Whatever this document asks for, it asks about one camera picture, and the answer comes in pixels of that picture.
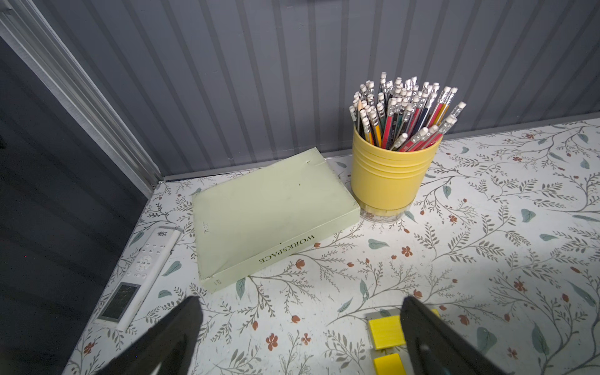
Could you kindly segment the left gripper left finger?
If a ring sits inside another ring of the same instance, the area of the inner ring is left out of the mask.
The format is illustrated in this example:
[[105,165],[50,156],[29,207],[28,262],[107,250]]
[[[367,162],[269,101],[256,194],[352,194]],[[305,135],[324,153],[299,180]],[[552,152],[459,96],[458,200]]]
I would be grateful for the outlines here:
[[187,374],[202,323],[199,297],[187,297],[99,373]]

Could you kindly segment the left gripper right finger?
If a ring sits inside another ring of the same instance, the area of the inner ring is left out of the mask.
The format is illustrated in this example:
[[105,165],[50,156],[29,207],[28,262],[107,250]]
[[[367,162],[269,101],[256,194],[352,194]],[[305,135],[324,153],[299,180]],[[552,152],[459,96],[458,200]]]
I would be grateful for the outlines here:
[[400,323],[415,374],[504,374],[417,298],[404,298]]

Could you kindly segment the yellow block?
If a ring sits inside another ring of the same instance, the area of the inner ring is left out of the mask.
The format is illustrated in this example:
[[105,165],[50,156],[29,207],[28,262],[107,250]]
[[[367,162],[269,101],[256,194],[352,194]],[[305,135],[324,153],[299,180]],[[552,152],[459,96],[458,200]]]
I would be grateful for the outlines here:
[[373,347],[383,350],[407,345],[400,316],[381,317],[367,323]]
[[398,353],[381,356],[373,360],[376,375],[407,375]]

